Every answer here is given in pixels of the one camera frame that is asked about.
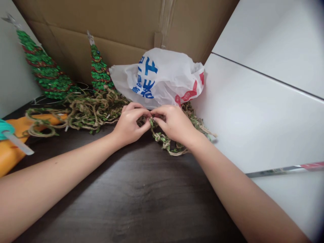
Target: hand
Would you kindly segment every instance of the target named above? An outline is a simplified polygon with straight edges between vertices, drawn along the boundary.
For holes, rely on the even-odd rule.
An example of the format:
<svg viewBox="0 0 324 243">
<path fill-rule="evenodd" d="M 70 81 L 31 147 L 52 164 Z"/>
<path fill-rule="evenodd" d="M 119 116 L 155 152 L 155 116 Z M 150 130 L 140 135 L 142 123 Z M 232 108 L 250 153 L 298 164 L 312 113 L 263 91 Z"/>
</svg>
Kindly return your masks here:
<svg viewBox="0 0 324 243">
<path fill-rule="evenodd" d="M 164 105 L 152 110 L 151 114 L 170 139 L 184 146 L 200 133 L 178 106 Z M 165 121 L 159 118 L 161 116 L 165 116 Z"/>
<path fill-rule="evenodd" d="M 136 121 L 141 116 L 146 116 L 146 121 L 143 126 L 139 127 Z M 124 146 L 133 143 L 150 129 L 149 117 L 152 117 L 152 115 L 144 106 L 131 102 L 123 107 L 121 116 L 112 133 L 123 141 Z"/>
</svg>

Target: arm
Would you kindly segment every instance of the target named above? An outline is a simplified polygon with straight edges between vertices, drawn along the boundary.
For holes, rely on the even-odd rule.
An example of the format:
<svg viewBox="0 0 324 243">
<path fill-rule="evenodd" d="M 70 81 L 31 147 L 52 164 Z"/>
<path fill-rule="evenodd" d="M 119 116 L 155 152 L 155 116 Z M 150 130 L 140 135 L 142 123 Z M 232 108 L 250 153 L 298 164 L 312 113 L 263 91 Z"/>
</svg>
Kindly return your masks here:
<svg viewBox="0 0 324 243">
<path fill-rule="evenodd" d="M 107 136 L 1 178 L 0 242 L 13 241 L 110 155 L 137 141 L 150 128 L 148 119 L 142 127 L 136 124 L 142 115 L 151 116 L 131 103 Z"/>
<path fill-rule="evenodd" d="M 186 146 L 205 172 L 234 223 L 248 242 L 309 242 L 291 218 L 199 131 L 179 107 L 162 106 L 152 115 L 166 135 Z"/>
</svg>

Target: jute twine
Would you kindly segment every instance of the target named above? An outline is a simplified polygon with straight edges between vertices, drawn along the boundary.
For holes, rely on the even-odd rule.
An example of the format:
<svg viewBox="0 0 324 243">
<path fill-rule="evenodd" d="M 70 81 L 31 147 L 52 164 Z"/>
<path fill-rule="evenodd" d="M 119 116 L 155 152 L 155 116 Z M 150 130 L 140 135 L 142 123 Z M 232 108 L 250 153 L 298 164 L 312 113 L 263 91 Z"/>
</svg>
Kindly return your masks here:
<svg viewBox="0 0 324 243">
<path fill-rule="evenodd" d="M 51 137 L 58 135 L 56 129 L 69 128 L 77 129 L 80 128 L 90 130 L 90 133 L 99 132 L 100 127 L 105 124 L 115 124 L 122 112 L 124 105 L 129 104 L 129 100 L 123 97 L 121 94 L 108 89 L 107 93 L 95 93 L 94 96 L 90 94 L 78 94 L 71 93 L 65 100 L 62 101 L 63 104 L 68 104 L 67 109 L 53 109 L 53 108 L 30 108 L 26 111 L 26 117 L 31 120 L 34 120 L 34 124 L 29 128 L 27 133 L 31 136 L 36 137 Z M 213 135 L 216 137 L 216 134 L 211 133 L 208 129 L 204 127 L 203 121 L 195 115 L 195 112 L 190 104 L 187 102 L 182 105 L 183 112 L 191 120 L 194 127 L 204 133 L 205 135 Z M 37 119 L 33 117 L 36 113 L 50 113 L 56 117 L 61 124 L 58 126 L 51 125 L 50 121 Z M 60 114 L 68 114 L 67 118 L 63 120 L 60 117 Z M 144 118 L 138 120 L 139 126 L 145 122 Z M 175 148 L 171 150 L 170 143 L 171 140 L 166 135 L 161 132 L 155 132 L 154 129 L 158 127 L 158 124 L 154 122 L 153 119 L 150 119 L 151 123 L 151 132 L 157 142 L 162 142 L 162 148 L 166 149 L 172 156 L 180 156 L 182 154 L 188 153 L 189 150 L 185 148 L 182 144 L 176 143 Z M 49 133 L 42 133 L 37 130 L 37 127 L 45 126 L 50 129 Z"/>
<path fill-rule="evenodd" d="M 195 111 L 192 108 L 190 102 L 182 104 L 181 108 L 182 108 L 183 112 L 186 114 L 186 116 L 190 119 L 191 123 L 194 125 L 194 127 L 198 131 L 207 135 L 210 140 L 211 140 L 211 138 L 209 137 L 209 135 L 217 137 L 216 134 L 211 133 L 207 128 L 204 127 L 203 120 L 196 116 Z M 182 144 L 180 144 L 178 142 L 175 143 L 175 148 L 173 150 L 171 150 L 170 149 L 171 139 L 168 136 L 162 134 L 161 132 L 158 132 L 158 133 L 154 132 L 154 129 L 156 127 L 158 127 L 158 124 L 156 122 L 154 122 L 153 119 L 150 119 L 150 123 L 151 123 L 151 132 L 153 134 L 155 141 L 157 141 L 157 142 L 162 141 L 163 142 L 162 148 L 166 149 L 170 155 L 180 156 L 180 155 L 190 152 L 185 146 L 183 146 Z"/>
</svg>

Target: cardboard box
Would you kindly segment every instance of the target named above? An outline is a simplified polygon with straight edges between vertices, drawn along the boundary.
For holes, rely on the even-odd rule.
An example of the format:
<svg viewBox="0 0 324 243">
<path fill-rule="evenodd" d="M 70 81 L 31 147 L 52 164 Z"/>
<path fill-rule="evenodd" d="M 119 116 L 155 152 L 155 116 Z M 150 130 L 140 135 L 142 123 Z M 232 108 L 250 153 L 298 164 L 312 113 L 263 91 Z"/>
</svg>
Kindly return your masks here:
<svg viewBox="0 0 324 243">
<path fill-rule="evenodd" d="M 108 66 L 161 46 L 204 63 L 239 0 L 13 1 L 62 69 L 91 83 L 87 30 Z"/>
</svg>

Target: teal handle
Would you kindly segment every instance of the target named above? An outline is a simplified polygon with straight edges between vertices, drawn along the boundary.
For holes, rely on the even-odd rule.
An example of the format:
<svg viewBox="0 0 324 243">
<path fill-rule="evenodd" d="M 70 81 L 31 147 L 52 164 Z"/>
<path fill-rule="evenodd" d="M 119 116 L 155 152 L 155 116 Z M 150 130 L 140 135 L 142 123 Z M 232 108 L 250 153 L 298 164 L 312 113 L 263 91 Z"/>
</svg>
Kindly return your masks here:
<svg viewBox="0 0 324 243">
<path fill-rule="evenodd" d="M 7 137 L 3 135 L 4 131 L 8 131 L 11 134 L 14 134 L 15 128 L 11 124 L 7 123 L 5 120 L 0 119 L 0 140 L 7 139 Z"/>
</svg>

